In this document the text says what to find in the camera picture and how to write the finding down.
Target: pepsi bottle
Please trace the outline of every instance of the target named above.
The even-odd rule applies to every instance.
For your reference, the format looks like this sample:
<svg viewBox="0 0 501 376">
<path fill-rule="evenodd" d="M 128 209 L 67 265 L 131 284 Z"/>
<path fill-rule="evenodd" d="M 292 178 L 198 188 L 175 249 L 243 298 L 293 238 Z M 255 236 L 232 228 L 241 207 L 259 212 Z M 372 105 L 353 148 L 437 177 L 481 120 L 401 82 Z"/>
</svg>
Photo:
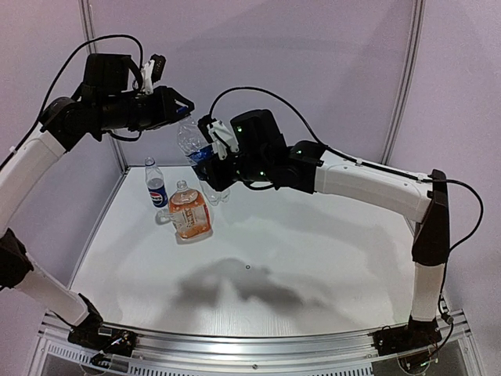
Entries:
<svg viewBox="0 0 501 376">
<path fill-rule="evenodd" d="M 146 186 L 150 192 L 151 201 L 153 206 L 157 208 L 158 222 L 165 223 L 171 218 L 168 209 L 168 196 L 165 191 L 164 174 L 155 164 L 152 157 L 144 160 L 146 172 Z"/>
</svg>

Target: white backdrop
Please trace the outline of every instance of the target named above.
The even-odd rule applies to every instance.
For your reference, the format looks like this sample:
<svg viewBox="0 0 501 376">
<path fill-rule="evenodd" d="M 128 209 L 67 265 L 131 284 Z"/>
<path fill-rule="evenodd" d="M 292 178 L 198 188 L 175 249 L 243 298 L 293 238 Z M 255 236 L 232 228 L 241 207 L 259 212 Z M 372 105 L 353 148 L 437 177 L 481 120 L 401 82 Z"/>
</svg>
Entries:
<svg viewBox="0 0 501 376">
<path fill-rule="evenodd" d="M 478 233 L 451 255 L 447 296 L 464 309 L 487 375 L 501 372 L 501 3 L 427 2 L 413 84 L 391 164 L 445 171 L 485 202 Z M 449 188 L 452 241 L 474 226 L 478 203 Z"/>
<path fill-rule="evenodd" d="M 196 104 L 195 117 L 236 85 L 255 85 L 288 99 L 324 142 L 379 161 L 412 16 L 412 0 L 132 0 L 91 1 L 96 35 L 133 34 L 146 57 L 165 55 L 164 85 Z M 100 42 L 99 51 L 132 53 L 130 42 Z M 269 108 L 288 143 L 309 139 L 282 104 L 258 93 L 232 93 L 215 116 L 229 121 Z M 184 163 L 176 127 L 124 145 L 130 165 L 152 154 L 163 165 Z"/>
<path fill-rule="evenodd" d="M 31 127 L 64 60 L 83 42 L 78 1 L 2 2 L 0 23 L 0 159 Z M 85 50 L 52 99 L 71 96 Z M 42 178 L 10 227 L 49 272 L 67 283 L 119 169 L 108 142 L 86 136 Z M 20 376 L 44 309 L 16 291 L 0 293 L 0 374 Z"/>
</svg>

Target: orange juice bottle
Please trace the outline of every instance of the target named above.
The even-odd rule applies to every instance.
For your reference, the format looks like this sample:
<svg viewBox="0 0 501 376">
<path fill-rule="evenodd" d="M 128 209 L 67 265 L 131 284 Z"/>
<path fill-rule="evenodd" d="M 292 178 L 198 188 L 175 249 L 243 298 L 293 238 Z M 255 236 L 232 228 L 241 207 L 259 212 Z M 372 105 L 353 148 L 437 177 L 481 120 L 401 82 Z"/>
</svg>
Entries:
<svg viewBox="0 0 501 376">
<path fill-rule="evenodd" d="M 211 230 L 211 219 L 204 197 L 189 188 L 186 181 L 178 181 L 178 190 L 169 200 L 174 227 L 183 240 L 192 239 Z"/>
</svg>

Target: white tabletop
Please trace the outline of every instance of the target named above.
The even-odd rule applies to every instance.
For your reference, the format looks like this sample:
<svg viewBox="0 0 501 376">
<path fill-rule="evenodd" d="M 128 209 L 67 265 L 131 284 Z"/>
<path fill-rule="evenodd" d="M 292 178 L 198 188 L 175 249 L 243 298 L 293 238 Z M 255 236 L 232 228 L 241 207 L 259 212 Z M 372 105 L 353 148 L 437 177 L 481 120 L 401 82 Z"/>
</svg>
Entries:
<svg viewBox="0 0 501 376">
<path fill-rule="evenodd" d="M 189 167 L 162 168 L 168 193 Z M 403 217 L 344 197 L 231 188 L 214 234 L 177 244 L 132 168 L 72 285 L 105 321 L 158 331 L 285 336 L 409 318 L 412 236 Z"/>
</svg>

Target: clear plastic bottle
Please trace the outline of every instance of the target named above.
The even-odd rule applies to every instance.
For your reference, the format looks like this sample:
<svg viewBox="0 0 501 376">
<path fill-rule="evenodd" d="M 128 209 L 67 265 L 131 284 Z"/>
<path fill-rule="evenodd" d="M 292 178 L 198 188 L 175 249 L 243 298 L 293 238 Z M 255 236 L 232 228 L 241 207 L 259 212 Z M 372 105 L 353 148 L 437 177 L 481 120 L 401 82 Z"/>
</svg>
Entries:
<svg viewBox="0 0 501 376">
<path fill-rule="evenodd" d="M 165 191 L 164 174 L 155 164 L 152 157 L 144 160 L 146 186 L 150 192 L 151 201 L 157 208 L 157 219 L 160 223 L 169 222 L 171 216 L 168 209 L 168 196 Z"/>
<path fill-rule="evenodd" d="M 178 181 L 178 190 L 169 200 L 169 211 L 178 236 L 193 239 L 211 231 L 211 218 L 204 197 L 189 188 L 186 181 Z"/>
<path fill-rule="evenodd" d="M 195 121 L 190 116 L 179 122 L 178 145 L 186 155 L 186 159 L 191 166 L 195 166 L 198 161 L 212 156 L 211 145 L 209 145 L 204 135 L 202 135 L 196 126 Z M 230 194 L 229 188 L 222 192 L 218 192 L 206 181 L 199 180 L 199 182 L 202 192 L 204 192 L 205 197 L 211 205 L 216 206 L 220 201 L 228 202 Z"/>
</svg>

